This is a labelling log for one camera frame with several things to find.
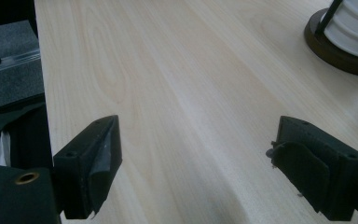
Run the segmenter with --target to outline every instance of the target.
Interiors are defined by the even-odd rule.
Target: light wood grain surface
[[[328,223],[265,152],[281,115],[358,149],[358,77],[303,38],[329,3],[36,0],[54,153],[120,118],[123,164],[78,223]]]

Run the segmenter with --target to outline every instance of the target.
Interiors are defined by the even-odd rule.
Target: round base
[[[310,17],[305,27],[304,36],[310,49],[325,62],[330,63],[342,71],[358,76],[358,57],[339,49],[331,43],[324,34],[315,34],[319,21],[327,8],[322,9]]]

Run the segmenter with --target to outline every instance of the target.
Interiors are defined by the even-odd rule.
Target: wooden table
[[[35,4],[54,152],[120,118],[123,164],[78,223],[329,223],[265,155],[281,115],[358,149],[358,77],[303,38],[329,1]]]

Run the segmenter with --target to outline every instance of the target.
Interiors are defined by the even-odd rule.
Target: table surface
[[[123,163],[100,214],[78,223],[329,223],[265,155],[282,115],[358,150],[358,77],[303,37],[329,1],[35,5],[54,153],[120,118]]]

